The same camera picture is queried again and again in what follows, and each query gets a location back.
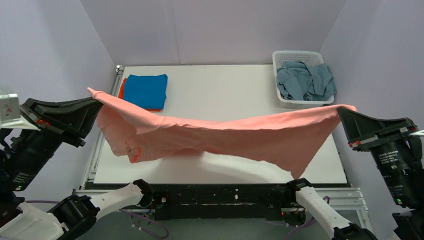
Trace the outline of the pink t shirt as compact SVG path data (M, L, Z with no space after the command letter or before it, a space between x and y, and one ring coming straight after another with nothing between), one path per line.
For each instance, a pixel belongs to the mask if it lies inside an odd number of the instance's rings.
M205 121L149 112L103 91L89 90L102 107L96 125L116 156L133 164L196 150L264 161L301 177L341 122L336 104L231 121Z

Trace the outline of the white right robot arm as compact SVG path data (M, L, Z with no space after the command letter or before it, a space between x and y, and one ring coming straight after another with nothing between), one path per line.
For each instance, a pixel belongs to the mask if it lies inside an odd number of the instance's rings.
M358 225L341 216L304 178L286 184L285 197L311 215L330 240L421 240L424 237L424 132L409 118L378 119L340 107L349 146L371 154L371 164L349 172L364 188L371 223Z

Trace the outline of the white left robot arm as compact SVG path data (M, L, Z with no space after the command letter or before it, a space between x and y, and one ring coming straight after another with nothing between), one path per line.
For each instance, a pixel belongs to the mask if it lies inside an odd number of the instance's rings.
M102 217L128 206L149 206L153 189L142 179L94 196L70 195L47 210L18 197L62 144L83 147L102 103L16 95L0 102L0 235L10 240L75 240Z

